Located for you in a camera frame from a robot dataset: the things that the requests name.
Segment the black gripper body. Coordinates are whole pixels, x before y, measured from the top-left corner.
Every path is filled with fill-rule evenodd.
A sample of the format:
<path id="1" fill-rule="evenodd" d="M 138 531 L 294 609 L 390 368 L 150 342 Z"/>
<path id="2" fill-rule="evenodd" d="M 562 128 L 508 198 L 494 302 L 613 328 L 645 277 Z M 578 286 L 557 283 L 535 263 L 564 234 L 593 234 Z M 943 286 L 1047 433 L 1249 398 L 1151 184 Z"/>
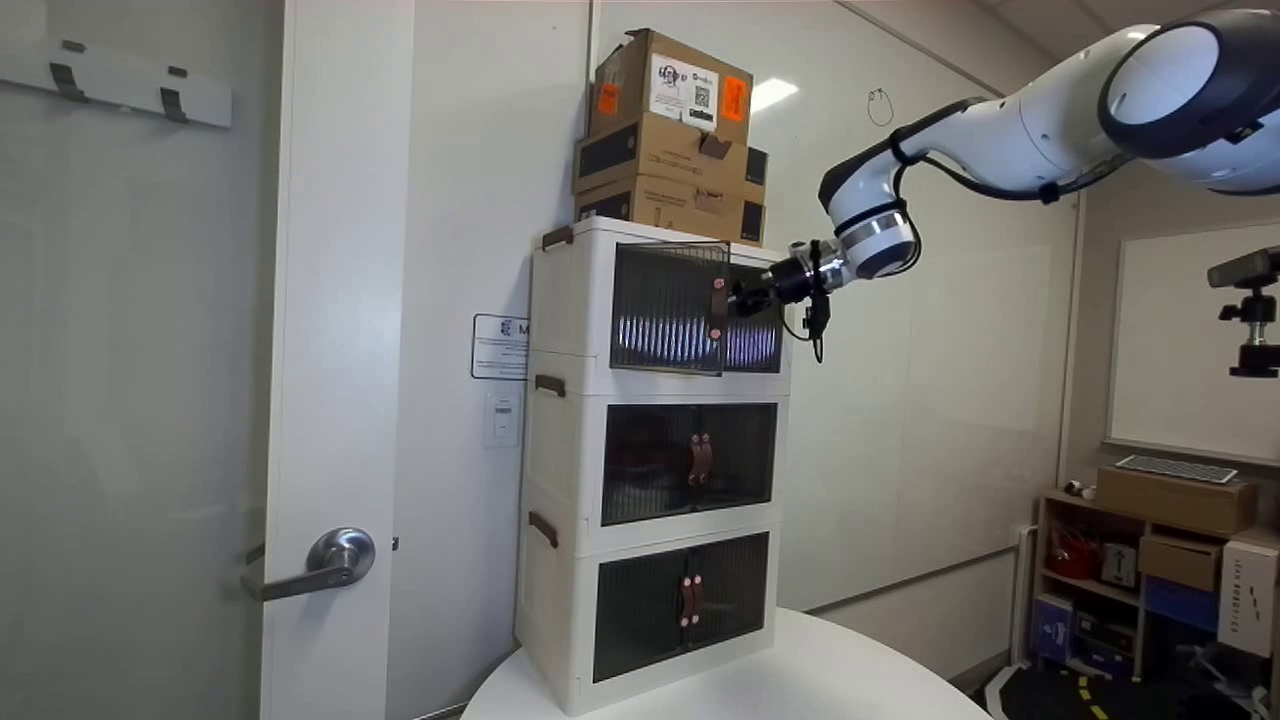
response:
<path id="1" fill-rule="evenodd" d="M 804 302 L 804 336 L 821 341 L 833 321 L 833 291 L 847 283 L 847 263 L 833 241 L 798 241 L 779 263 L 768 269 L 775 302 Z"/>

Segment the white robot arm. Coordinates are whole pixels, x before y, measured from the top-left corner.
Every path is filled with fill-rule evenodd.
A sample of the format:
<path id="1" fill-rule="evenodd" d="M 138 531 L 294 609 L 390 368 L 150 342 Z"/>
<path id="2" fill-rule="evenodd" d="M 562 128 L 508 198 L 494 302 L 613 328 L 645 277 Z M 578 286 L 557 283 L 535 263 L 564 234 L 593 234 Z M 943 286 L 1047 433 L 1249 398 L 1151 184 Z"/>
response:
<path id="1" fill-rule="evenodd" d="M 825 308 L 853 280 L 920 263 L 906 177 L 933 164 L 987 198 L 1084 191 L 1123 164 L 1149 164 L 1215 197 L 1280 189 L 1280 10 L 1220 9 L 1128 25 L 1005 95 L 952 99 L 821 177 L 833 231 L 798 241 L 760 277 L 738 280 L 728 308 Z"/>

